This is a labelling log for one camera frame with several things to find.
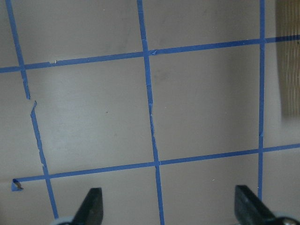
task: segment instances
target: tape fragment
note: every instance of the tape fragment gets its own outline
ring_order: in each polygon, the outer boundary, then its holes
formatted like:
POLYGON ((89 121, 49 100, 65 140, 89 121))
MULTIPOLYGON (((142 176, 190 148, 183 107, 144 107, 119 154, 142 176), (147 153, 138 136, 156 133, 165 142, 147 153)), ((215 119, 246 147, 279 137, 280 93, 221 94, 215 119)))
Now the tape fragment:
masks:
POLYGON ((21 183, 17 179, 13 179, 11 183, 11 191, 22 191, 24 188, 21 186, 21 183))
POLYGON ((150 55, 156 55, 157 52, 158 52, 157 50, 151 50, 150 55))

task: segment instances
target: grid square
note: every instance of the grid square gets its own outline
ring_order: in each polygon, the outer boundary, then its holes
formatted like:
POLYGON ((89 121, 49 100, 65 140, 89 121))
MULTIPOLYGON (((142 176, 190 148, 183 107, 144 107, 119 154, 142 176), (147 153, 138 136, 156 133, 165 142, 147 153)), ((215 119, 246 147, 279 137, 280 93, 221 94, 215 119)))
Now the grid square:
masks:
POLYGON ((5 0, 0 0, 0 67, 18 66, 5 0))
POLYGON ((135 0, 13 0, 25 63, 142 50, 135 0))
POLYGON ((30 118, 33 102, 25 97, 20 73, 0 74, 0 102, 0 181, 42 175, 30 118))
POLYGON ((150 62, 161 160, 258 148, 257 45, 157 55, 150 62))
POLYGON ((10 182, 0 182, 1 224, 47 225, 54 220, 44 180, 23 183, 18 192, 11 191, 10 182))
POLYGON ((282 115, 276 47, 284 43, 266 45, 265 92, 264 92, 264 147, 274 147, 300 142, 300 120, 298 117, 282 115))
POLYGON ((263 155, 263 202, 271 211, 300 219, 300 149, 263 155))
POLYGON ((259 1, 146 0, 143 4, 149 49, 259 38, 259 1))
POLYGON ((102 224, 159 224, 154 167, 58 178, 52 187, 62 217, 76 213, 90 188, 101 187, 102 224))
POLYGON ((161 166, 165 224, 236 224, 234 187, 257 192, 257 154, 161 166))
POLYGON ((143 59, 28 71, 49 173, 153 161, 143 59))

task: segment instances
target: torn tape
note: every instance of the torn tape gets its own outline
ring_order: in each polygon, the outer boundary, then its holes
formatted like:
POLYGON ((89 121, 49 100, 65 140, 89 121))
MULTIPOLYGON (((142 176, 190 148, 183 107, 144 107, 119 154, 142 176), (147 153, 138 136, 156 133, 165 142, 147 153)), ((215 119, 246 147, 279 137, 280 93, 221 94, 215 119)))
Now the torn tape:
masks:
POLYGON ((13 182, 11 183, 11 191, 22 191, 23 187, 21 186, 21 183, 17 179, 13 179, 13 182))
POLYGON ((32 125, 33 125, 33 130, 34 130, 34 134, 36 136, 37 139, 37 148, 39 150, 39 156, 41 159, 41 163, 43 164, 43 168, 47 168, 47 164, 46 164, 46 159, 43 153, 43 146, 42 146, 42 140, 41 140, 41 136, 38 130, 38 122, 37 122, 37 118, 36 118, 36 113, 35 113, 35 108, 37 106, 37 102, 34 102, 33 108, 31 110, 31 120, 32 120, 32 125))
POLYGON ((151 51, 149 51, 150 55, 156 55, 157 52, 158 52, 157 50, 151 50, 151 51))

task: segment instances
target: tape strip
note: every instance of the tape strip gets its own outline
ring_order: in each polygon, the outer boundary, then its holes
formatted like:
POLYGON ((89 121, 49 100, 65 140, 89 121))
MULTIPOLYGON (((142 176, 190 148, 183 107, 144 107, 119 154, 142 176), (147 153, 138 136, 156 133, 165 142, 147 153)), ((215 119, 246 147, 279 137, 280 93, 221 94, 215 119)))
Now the tape strip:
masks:
POLYGON ((263 111, 265 67, 265 1, 260 0, 259 124, 258 124, 258 198, 263 197, 263 111))
POLYGON ((153 125, 153 119, 152 119, 153 97, 152 97, 152 85, 151 85, 151 72, 150 72, 149 50, 148 50, 147 37, 146 37, 146 28, 145 28, 145 22, 144 22, 144 11, 143 11, 143 1, 142 0, 137 0, 137 9, 138 9, 138 15, 139 15, 142 50, 143 50, 144 64, 145 64, 145 77, 146 77, 146 87, 147 87, 148 106, 149 106, 152 148, 153 148, 153 157, 154 157, 154 163, 155 163, 155 169, 156 169, 155 178, 156 178, 156 187, 157 187, 159 218, 160 218, 160 225, 165 225, 158 150, 156 147, 156 141, 155 141, 155 136, 154 136, 154 125, 153 125))
POLYGON ((111 171, 128 170, 128 169, 135 169, 135 168, 150 167, 150 166, 154 166, 154 165, 155 165, 154 162, 149 162, 149 163, 138 163, 138 164, 130 164, 130 165, 110 166, 110 167, 98 168, 98 169, 56 173, 56 174, 50 175, 50 178, 52 179, 52 178, 59 178, 59 177, 86 175, 86 174, 92 174, 92 173, 104 173, 104 172, 111 172, 111 171))
POLYGON ((40 136, 40 133, 38 130, 38 121, 37 121, 36 113, 35 113, 36 106, 37 106, 37 102, 35 101, 30 116, 31 116, 34 134, 37 139, 37 148, 39 150, 39 156, 41 159, 41 163, 43 164, 43 172, 44 172, 44 177, 45 177, 45 181, 46 181, 46 185, 47 185, 47 189, 48 189, 50 203, 52 206, 53 215, 54 215, 54 218, 57 219, 59 216, 58 216, 56 203, 55 203, 55 199, 54 199, 54 193, 53 193, 51 182, 50 182, 47 163, 46 163, 46 159, 45 159, 44 152, 43 152, 42 140, 41 140, 41 136, 40 136))
POLYGON ((59 67, 59 66, 92 63, 92 62, 131 59, 131 58, 138 58, 142 56, 143 56, 143 52, 132 52, 132 53, 104 55, 104 56, 96 56, 96 57, 88 57, 88 58, 80 58, 80 59, 60 60, 60 61, 56 61, 55 63, 41 62, 41 63, 27 64, 25 65, 25 68, 39 69, 39 68, 48 68, 48 67, 59 67))
POLYGON ((296 148, 300 148, 300 143, 264 148, 263 152, 289 150, 289 149, 296 149, 296 148))
POLYGON ((0 68, 0 74, 20 71, 20 67, 3 67, 0 68))
POLYGON ((13 182, 11 183, 11 191, 23 191, 21 183, 17 179, 13 179, 13 182))
POLYGON ((219 153, 219 154, 212 154, 212 155, 206 155, 206 156, 195 156, 195 157, 187 157, 187 158, 169 159, 169 160, 160 161, 160 163, 161 163, 161 165, 187 163, 187 162, 202 161, 202 160, 208 160, 208 159, 250 155, 250 154, 256 154, 258 152, 259 152, 258 149, 245 150, 245 151, 234 151, 234 152, 219 153))
POLYGON ((257 45, 260 43, 261 43, 260 39, 251 39, 251 40, 242 40, 242 41, 221 42, 221 43, 214 43, 214 44, 192 45, 192 46, 185 46, 185 47, 151 50, 150 55, 193 52, 193 51, 208 50, 208 49, 215 49, 215 48, 228 48, 228 47, 236 47, 236 46, 243 46, 243 45, 257 45))
POLYGON ((23 60, 23 55, 22 55, 22 51, 21 51, 21 46, 20 46, 20 43, 19 43, 19 37, 18 37, 18 33, 17 33, 17 26, 16 26, 16 23, 15 23, 15 17, 14 17, 14 13, 13 13, 12 4, 11 4, 10 0, 5 0, 5 2, 6 2, 7 13, 8 13, 8 17, 9 17, 10 28, 11 28, 14 43, 15 43, 15 51, 16 51, 16 54, 17 54, 17 57, 18 57, 21 76, 22 76, 22 79, 23 79, 23 86, 24 86, 24 90, 25 90, 25 95, 26 95, 27 99, 30 99, 30 92, 29 92, 29 87, 28 87, 27 74, 26 74, 26 70, 25 70, 25 67, 24 67, 24 60, 23 60))
MULTIPOLYGON (((300 40, 300 35, 270 37, 270 38, 266 38, 264 42, 274 43, 274 42, 294 41, 294 40, 300 40)), ((183 47, 176 47, 176 48, 149 50, 148 54, 150 56, 153 56, 157 54, 183 53, 183 52, 235 47, 235 46, 243 46, 243 45, 258 45, 260 43, 261 43, 260 39, 251 39, 251 40, 241 40, 241 41, 232 41, 232 42, 221 42, 215 44, 192 45, 192 46, 183 46, 183 47)), ((143 52, 131 52, 131 53, 124 53, 124 54, 96 56, 96 57, 88 57, 88 58, 80 58, 80 59, 60 60, 57 61, 56 63, 50 63, 50 62, 33 63, 33 64, 26 64, 24 65, 24 67, 25 69, 39 69, 39 68, 84 64, 84 63, 91 63, 91 62, 139 58, 139 57, 143 57, 143 52)), ((20 70, 21 70, 20 67, 3 67, 0 68, 0 73, 16 72, 20 70)))
MULTIPOLYGON (((282 146, 276 146, 276 147, 268 147, 268 148, 264 148, 263 152, 289 150, 289 149, 296 149, 296 148, 300 148, 300 143, 290 144, 290 145, 282 145, 282 146)), ((212 155, 206 155, 206 156, 196 156, 196 157, 188 157, 188 158, 163 160, 163 161, 159 162, 159 165, 185 163, 185 162, 209 160, 209 159, 216 159, 216 158, 227 158, 227 157, 234 157, 234 156, 257 154, 257 153, 259 153, 258 149, 245 150, 245 151, 235 151, 235 152, 212 154, 212 155)), ((130 164, 130 165, 119 165, 119 166, 111 166, 111 167, 90 169, 90 170, 80 170, 80 171, 73 171, 73 172, 62 172, 62 173, 56 173, 56 174, 49 175, 49 178, 53 179, 53 178, 61 178, 61 177, 69 177, 69 176, 86 175, 86 174, 92 174, 92 173, 104 173, 104 172, 144 168, 144 167, 151 167, 151 166, 156 166, 156 162, 130 164)), ((45 179, 45 176, 43 176, 43 175, 16 178, 16 180, 18 180, 19 182, 44 180, 44 179, 45 179)))
POLYGON ((270 37, 265 39, 266 43, 274 43, 274 42, 282 42, 282 41, 296 41, 300 40, 300 35, 290 35, 290 36, 282 36, 282 37, 270 37))

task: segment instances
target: blue tape line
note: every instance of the blue tape line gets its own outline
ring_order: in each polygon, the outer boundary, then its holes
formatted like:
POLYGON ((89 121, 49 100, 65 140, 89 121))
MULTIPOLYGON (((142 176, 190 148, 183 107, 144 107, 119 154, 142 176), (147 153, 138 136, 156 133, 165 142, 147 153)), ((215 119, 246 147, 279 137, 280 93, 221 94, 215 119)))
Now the blue tape line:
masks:
POLYGON ((46 181, 46 185, 47 185, 47 189, 48 189, 50 203, 51 203, 51 206, 52 206, 53 215, 54 215, 54 218, 58 218, 59 216, 58 216, 56 203, 55 203, 55 199, 54 199, 54 193, 53 193, 53 190, 52 190, 50 177, 49 177, 49 172, 48 172, 48 168, 47 168, 47 163, 46 163, 46 159, 45 159, 44 152, 43 152, 42 140, 41 140, 41 136, 40 136, 40 133, 39 133, 39 130, 38 130, 38 121, 37 121, 36 113, 35 113, 36 106, 37 106, 37 102, 35 101, 30 116, 31 116, 31 121, 32 121, 32 125, 33 125, 34 134, 35 134, 36 139, 37 139, 37 148, 39 150, 39 156, 40 156, 40 159, 41 159, 41 163, 43 164, 43 172, 44 172, 45 181, 46 181))
POLYGON ((17 57, 18 57, 21 76, 22 76, 22 79, 23 79, 23 86, 24 86, 26 98, 30 99, 28 80, 27 80, 26 70, 25 70, 25 67, 24 67, 24 60, 23 60, 23 55, 22 55, 22 51, 21 51, 21 46, 20 46, 20 43, 19 43, 19 37, 18 37, 18 33, 17 33, 17 25, 15 23, 13 7, 12 7, 12 4, 11 4, 10 0, 5 0, 5 2, 6 2, 6 8, 7 8, 7 13, 8 13, 8 17, 9 17, 10 28, 11 28, 14 43, 15 43, 15 51, 16 51, 16 54, 17 54, 17 57))
POLYGON ((289 150, 289 149, 296 149, 296 148, 300 148, 300 143, 298 143, 298 144, 282 145, 282 146, 276 146, 276 147, 268 147, 268 148, 264 148, 263 152, 279 151, 279 150, 289 150))
MULTIPOLYGON (((263 149, 263 152, 289 150, 289 149, 295 149, 295 148, 300 148, 300 143, 282 145, 282 146, 276 146, 276 147, 268 147, 268 148, 263 149)), ((245 150, 245 151, 235 151, 235 152, 212 154, 212 155, 206 155, 206 156, 196 156, 196 157, 188 157, 188 158, 169 159, 169 160, 160 161, 159 165, 185 163, 185 162, 209 160, 209 159, 216 159, 216 158, 227 158, 227 157, 234 157, 234 156, 257 154, 257 153, 259 153, 259 150, 258 149, 253 149, 253 150, 245 150)), ((148 162, 148 163, 138 163, 138 164, 130 164, 130 165, 111 166, 111 167, 90 169, 90 170, 62 172, 62 173, 56 173, 56 174, 49 175, 49 178, 53 179, 53 178, 61 178, 61 177, 69 177, 69 176, 86 175, 86 174, 92 174, 92 173, 104 173, 104 172, 144 168, 144 167, 151 167, 151 166, 157 166, 157 163, 156 162, 148 162)), ((18 180, 19 182, 44 180, 44 179, 45 179, 44 175, 16 178, 16 180, 18 180)))
POLYGON ((0 74, 20 71, 20 67, 3 67, 0 68, 0 74))
POLYGON ((148 44, 147 44, 147 38, 146 38, 146 28, 145 28, 145 22, 144 22, 144 11, 143 11, 143 1, 142 0, 137 0, 137 9, 138 9, 138 15, 139 15, 140 32, 141 32, 141 39, 142 39, 142 50, 143 50, 144 64, 145 64, 145 76, 146 76, 146 87, 147 87, 148 106, 149 106, 153 157, 154 157, 155 168, 156 168, 155 178, 156 178, 156 187, 157 187, 159 219, 160 219, 160 225, 165 225, 158 150, 156 147, 156 141, 155 141, 155 137, 154 137, 154 126, 153 126, 153 118, 152 118, 153 97, 152 97, 152 85, 151 85, 151 72, 150 72, 149 50, 148 50, 148 44))
POLYGON ((27 182, 27 181, 36 181, 36 180, 44 180, 45 176, 40 175, 40 176, 31 176, 31 177, 20 177, 20 178, 15 178, 19 182, 27 182))
MULTIPOLYGON (((263 42, 274 43, 274 42, 293 41, 293 40, 300 40, 300 35, 270 37, 263 40, 263 42)), ((192 52, 192 51, 199 51, 199 50, 216 49, 216 48, 257 45, 261 43, 262 43, 261 39, 250 39, 250 40, 240 40, 240 41, 231 41, 231 42, 221 42, 221 43, 214 43, 214 44, 192 45, 192 46, 159 49, 159 50, 157 49, 149 50, 148 55, 152 56, 157 54, 183 53, 183 52, 192 52)), ((57 61, 56 63, 40 62, 40 63, 26 64, 24 65, 24 67, 25 69, 39 69, 39 68, 67 66, 67 65, 84 64, 84 63, 92 63, 92 62, 110 61, 110 60, 139 58, 139 57, 143 57, 143 52, 131 52, 131 53, 124 53, 124 54, 96 56, 96 57, 88 57, 88 58, 80 58, 80 59, 60 60, 57 61)), ((21 71, 20 67, 0 68, 0 73, 16 72, 16 71, 21 71)))
POLYGON ((56 63, 50 63, 50 62, 33 63, 33 64, 25 65, 25 68, 39 69, 39 68, 48 68, 48 67, 59 67, 59 66, 92 63, 92 62, 131 59, 131 58, 138 58, 142 56, 143 56, 143 52, 131 52, 131 53, 124 53, 124 54, 104 55, 104 56, 96 56, 96 57, 88 57, 88 58, 80 58, 80 59, 60 60, 57 61, 56 63))
POLYGON ((218 153, 218 154, 205 155, 205 156, 169 159, 169 160, 160 161, 160 163, 161 163, 161 165, 167 165, 167 164, 186 163, 186 162, 202 161, 202 160, 216 159, 216 158, 243 156, 243 155, 250 155, 250 154, 256 154, 256 153, 258 153, 258 149, 218 153))
POLYGON ((193 51, 208 50, 208 49, 215 49, 215 48, 228 48, 228 47, 236 47, 236 46, 243 46, 243 45, 257 45, 260 43, 261 43, 260 39, 251 39, 251 40, 221 42, 221 43, 214 43, 214 44, 192 45, 192 46, 185 46, 185 47, 151 50, 149 51, 149 55, 193 52, 193 51))
POLYGON ((56 173, 56 174, 50 175, 50 178, 52 179, 52 178, 60 178, 60 177, 86 175, 86 174, 92 174, 92 173, 104 173, 104 172, 111 172, 111 171, 128 170, 128 169, 135 169, 135 168, 150 167, 150 166, 154 166, 154 165, 155 165, 154 162, 149 162, 149 163, 138 163, 138 164, 130 164, 130 165, 110 166, 110 167, 98 168, 98 169, 56 173))
POLYGON ((13 179, 13 182, 11 183, 11 191, 23 191, 23 188, 17 179, 13 179))
POLYGON ((259 58, 259 125, 258 125, 258 191, 263 198, 263 116, 264 116, 264 67, 265 67, 265 1, 260 0, 260 58, 259 58))
POLYGON ((274 43, 274 42, 282 42, 282 41, 296 41, 300 40, 300 35, 289 35, 289 36, 282 36, 282 37, 270 37, 266 38, 266 43, 274 43))

